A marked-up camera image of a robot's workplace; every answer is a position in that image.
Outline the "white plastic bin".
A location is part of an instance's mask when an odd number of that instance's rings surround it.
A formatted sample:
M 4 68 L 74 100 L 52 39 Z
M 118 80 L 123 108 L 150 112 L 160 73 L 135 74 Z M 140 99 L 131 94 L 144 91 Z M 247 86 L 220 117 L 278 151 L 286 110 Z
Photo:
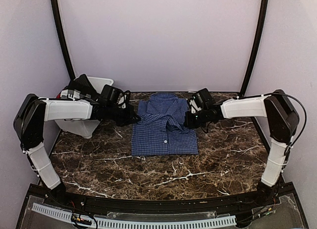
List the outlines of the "white plastic bin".
M 98 94 L 101 93 L 105 85 L 112 86 L 114 81 L 109 78 L 99 78 L 86 76 L 89 83 L 93 86 Z M 84 77 L 78 77 L 75 80 L 84 80 Z M 63 131 L 79 135 L 83 138 L 92 138 L 94 130 L 100 124 L 99 120 L 90 120 L 92 106 L 88 106 L 87 101 L 81 101 L 77 104 L 64 106 L 58 110 L 58 118 L 55 122 Z

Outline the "left black frame post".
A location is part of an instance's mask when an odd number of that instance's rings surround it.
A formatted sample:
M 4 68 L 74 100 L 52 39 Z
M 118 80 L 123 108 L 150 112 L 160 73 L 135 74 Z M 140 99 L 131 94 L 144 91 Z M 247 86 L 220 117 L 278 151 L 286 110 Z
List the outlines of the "left black frame post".
M 55 28 L 56 28 L 56 32 L 57 32 L 57 37 L 58 37 L 59 45 L 60 45 L 61 52 L 63 55 L 66 70 L 67 70 L 69 79 L 73 80 L 76 77 L 75 77 L 75 72 L 74 72 L 74 69 L 73 69 L 73 66 L 71 63 L 71 58 L 70 58 L 70 54 L 68 51 L 68 46 L 66 43 L 66 38 L 65 38 L 64 30 L 63 30 L 58 0 L 51 0 L 51 7 L 52 7 L 52 12 L 53 12 L 53 18 L 54 18 Z

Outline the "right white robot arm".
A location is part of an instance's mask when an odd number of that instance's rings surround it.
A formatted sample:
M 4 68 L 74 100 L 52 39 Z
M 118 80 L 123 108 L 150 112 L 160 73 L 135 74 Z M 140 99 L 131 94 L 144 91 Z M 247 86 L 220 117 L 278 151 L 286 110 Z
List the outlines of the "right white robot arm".
M 265 117 L 268 122 L 271 146 L 262 184 L 273 187 L 287 164 L 289 150 L 299 124 L 299 115 L 281 89 L 253 97 L 234 97 L 215 102 L 207 89 L 202 89 L 187 100 L 189 110 L 184 125 L 190 129 L 205 127 L 223 119 L 236 117 Z

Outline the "blue checked long sleeve shirt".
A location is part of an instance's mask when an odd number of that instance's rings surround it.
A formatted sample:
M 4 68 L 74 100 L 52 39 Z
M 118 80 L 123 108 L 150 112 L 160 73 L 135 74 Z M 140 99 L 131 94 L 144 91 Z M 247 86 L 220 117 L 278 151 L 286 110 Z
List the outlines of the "blue checked long sleeve shirt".
M 173 93 L 155 93 L 147 101 L 140 100 L 133 125 L 133 156 L 197 155 L 195 130 L 184 126 L 187 100 Z

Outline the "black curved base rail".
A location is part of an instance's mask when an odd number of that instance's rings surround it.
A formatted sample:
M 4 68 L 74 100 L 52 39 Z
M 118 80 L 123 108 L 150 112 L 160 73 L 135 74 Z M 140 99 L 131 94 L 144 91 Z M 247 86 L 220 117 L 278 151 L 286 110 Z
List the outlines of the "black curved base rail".
M 61 222 L 33 212 L 34 203 L 70 210 L 72 213 L 107 216 L 110 212 L 129 214 L 193 214 L 213 213 L 215 216 L 235 216 L 237 225 L 223 229 L 307 229 L 303 207 L 292 183 L 282 183 L 277 195 L 259 199 L 255 191 L 194 200 L 123 200 L 64 192 L 57 198 L 46 188 L 31 184 L 22 204 L 18 229 L 77 229 L 81 227 Z

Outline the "right black frame post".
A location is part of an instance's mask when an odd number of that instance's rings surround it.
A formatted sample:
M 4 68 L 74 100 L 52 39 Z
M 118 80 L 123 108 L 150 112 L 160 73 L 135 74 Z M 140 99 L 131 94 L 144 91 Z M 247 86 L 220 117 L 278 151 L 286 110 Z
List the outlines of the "right black frame post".
M 263 33 L 263 28 L 264 28 L 264 22 L 265 22 L 265 16 L 266 16 L 266 11 L 267 11 L 267 6 L 268 6 L 268 0 L 261 0 L 261 5 L 260 5 L 260 10 L 259 10 L 259 16 L 258 16 L 258 22 L 257 22 L 257 27 L 255 31 L 255 36 L 254 36 L 254 41 L 250 53 L 250 58 L 248 61 L 248 65 L 246 68 L 245 76 L 242 82 L 242 86 L 240 89 L 240 96 L 245 96 L 251 76 L 253 73 L 253 69 L 255 66 L 258 50 L 260 47 L 261 43 L 261 38 L 262 38 L 262 33 Z

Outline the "black frame post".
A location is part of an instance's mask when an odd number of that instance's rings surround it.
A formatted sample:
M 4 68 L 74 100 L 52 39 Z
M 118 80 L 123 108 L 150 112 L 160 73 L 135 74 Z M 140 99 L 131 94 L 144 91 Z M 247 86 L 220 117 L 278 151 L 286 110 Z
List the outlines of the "black frame post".
M 258 50 L 260 47 L 261 43 L 261 38 L 262 38 L 262 33 L 263 33 L 263 28 L 264 28 L 264 22 L 265 22 L 265 16 L 266 16 L 266 11 L 267 11 L 267 6 L 268 6 L 268 0 L 261 0 L 261 5 L 260 5 L 260 10 L 259 10 L 259 16 L 258 16 L 258 22 L 257 22 L 257 27 L 255 31 L 255 36 L 254 36 L 254 41 L 250 53 L 250 58 L 248 61 L 248 65 L 246 68 L 245 76 L 242 82 L 242 86 L 240 89 L 240 96 L 245 96 L 251 76 L 253 73 L 253 69 L 255 66 Z
M 70 54 L 68 51 L 68 46 L 66 43 L 66 38 L 65 38 L 64 30 L 63 30 L 58 0 L 51 0 L 51 7 L 52 7 L 52 12 L 53 12 L 53 18 L 54 18 L 55 28 L 56 28 L 56 32 L 57 32 L 57 37 L 58 37 L 59 45 L 60 45 L 61 52 L 63 55 L 66 70 L 67 70 L 69 79 L 73 80 L 76 77 L 75 77 L 75 72 L 74 72 L 74 69 L 73 69 L 73 66 L 71 63 L 71 58 L 70 58 Z

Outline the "black white patterned shirt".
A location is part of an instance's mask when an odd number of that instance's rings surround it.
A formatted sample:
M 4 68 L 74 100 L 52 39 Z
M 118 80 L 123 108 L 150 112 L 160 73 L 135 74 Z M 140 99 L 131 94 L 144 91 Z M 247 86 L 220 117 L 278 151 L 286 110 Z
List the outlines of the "black white patterned shirt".
M 60 99 L 64 100 L 97 100 L 99 93 L 92 86 L 86 74 L 71 80 L 69 84 L 59 93 Z

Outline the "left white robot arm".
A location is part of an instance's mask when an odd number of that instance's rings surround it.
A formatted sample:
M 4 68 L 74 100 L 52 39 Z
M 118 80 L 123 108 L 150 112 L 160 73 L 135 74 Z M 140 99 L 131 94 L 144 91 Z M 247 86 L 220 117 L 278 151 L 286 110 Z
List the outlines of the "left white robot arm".
M 62 189 L 64 184 L 55 171 L 46 150 L 46 126 L 58 121 L 83 122 L 112 120 L 117 126 L 127 126 L 140 121 L 129 98 L 122 103 L 101 103 L 82 98 L 66 100 L 28 94 L 13 121 L 20 148 L 30 162 L 32 170 L 44 186 L 52 190 L 50 198 L 59 207 L 66 207 L 70 197 Z

